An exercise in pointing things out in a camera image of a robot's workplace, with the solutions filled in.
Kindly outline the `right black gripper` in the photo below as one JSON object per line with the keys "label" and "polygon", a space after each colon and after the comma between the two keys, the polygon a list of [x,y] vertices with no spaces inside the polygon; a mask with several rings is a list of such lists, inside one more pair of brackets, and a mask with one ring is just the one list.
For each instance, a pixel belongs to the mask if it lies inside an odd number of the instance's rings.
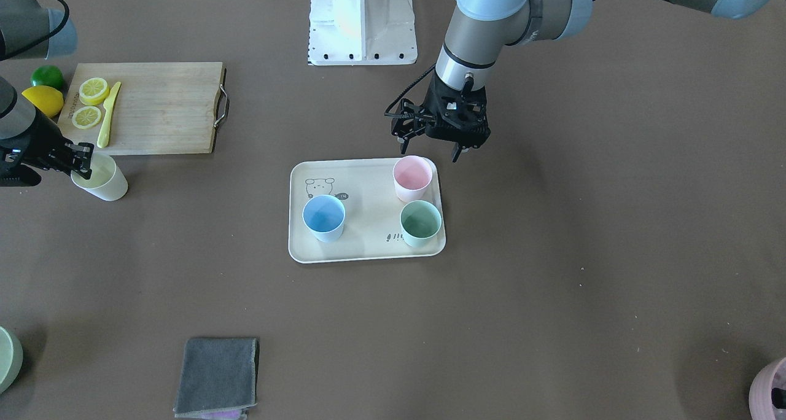
{"label": "right black gripper", "polygon": [[41,176],[34,168],[73,174],[90,180],[95,146],[66,139],[56,124],[37,111],[31,126],[22,134],[2,140],[1,185],[35,187]]}

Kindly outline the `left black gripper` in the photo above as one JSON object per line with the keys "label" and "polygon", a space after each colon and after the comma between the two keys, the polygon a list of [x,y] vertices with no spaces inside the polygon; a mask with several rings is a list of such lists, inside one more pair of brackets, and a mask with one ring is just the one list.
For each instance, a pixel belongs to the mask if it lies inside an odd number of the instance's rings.
{"label": "left black gripper", "polygon": [[486,108],[486,88],[455,90],[439,76],[433,76],[424,99],[424,109],[432,116],[426,121],[425,134],[432,139],[455,143],[451,160],[457,162],[464,148],[479,148],[491,134]]}

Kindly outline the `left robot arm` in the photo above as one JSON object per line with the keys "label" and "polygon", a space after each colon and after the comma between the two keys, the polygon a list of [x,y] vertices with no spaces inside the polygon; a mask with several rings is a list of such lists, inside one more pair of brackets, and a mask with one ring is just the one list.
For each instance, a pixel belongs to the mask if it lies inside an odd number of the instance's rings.
{"label": "left robot arm", "polygon": [[[770,0],[660,0],[742,19]],[[477,149],[489,138],[486,82],[505,46],[558,41],[582,31],[595,0],[455,0],[434,75],[416,110],[414,132],[454,143],[451,154]]]}

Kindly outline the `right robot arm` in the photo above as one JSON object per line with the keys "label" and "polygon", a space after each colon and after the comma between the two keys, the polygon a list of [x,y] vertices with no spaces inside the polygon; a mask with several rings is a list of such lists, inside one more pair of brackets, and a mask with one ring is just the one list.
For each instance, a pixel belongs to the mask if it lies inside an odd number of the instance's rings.
{"label": "right robot arm", "polygon": [[[64,0],[1,0],[2,60],[67,56],[77,34]],[[39,170],[92,176],[95,147],[73,143],[39,107],[1,79],[1,184],[35,187]]]}

